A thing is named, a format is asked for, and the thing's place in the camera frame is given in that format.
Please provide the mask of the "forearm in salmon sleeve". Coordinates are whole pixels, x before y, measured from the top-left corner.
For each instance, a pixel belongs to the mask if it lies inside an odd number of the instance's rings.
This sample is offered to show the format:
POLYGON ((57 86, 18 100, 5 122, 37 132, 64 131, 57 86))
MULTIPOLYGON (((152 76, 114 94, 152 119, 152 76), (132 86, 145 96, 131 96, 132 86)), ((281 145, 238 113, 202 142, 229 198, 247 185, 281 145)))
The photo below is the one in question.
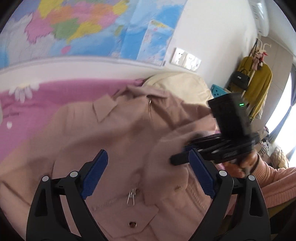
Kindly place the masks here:
POLYGON ((295 199, 295 167, 274 169, 258 156, 258 164, 252 175, 261 188, 267 208, 295 199))

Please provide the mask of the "person's right hand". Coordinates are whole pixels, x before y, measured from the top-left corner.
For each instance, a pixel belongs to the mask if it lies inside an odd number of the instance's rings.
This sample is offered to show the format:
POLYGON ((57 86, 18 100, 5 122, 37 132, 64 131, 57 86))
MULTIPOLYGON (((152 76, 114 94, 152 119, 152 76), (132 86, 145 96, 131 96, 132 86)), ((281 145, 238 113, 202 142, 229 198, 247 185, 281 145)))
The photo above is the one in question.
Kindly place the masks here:
POLYGON ((239 163, 232 163, 231 161, 224 162, 223 166, 229 175, 235 178, 244 178, 250 175, 255 170, 259 161, 259 155, 255 150, 252 150, 239 163))

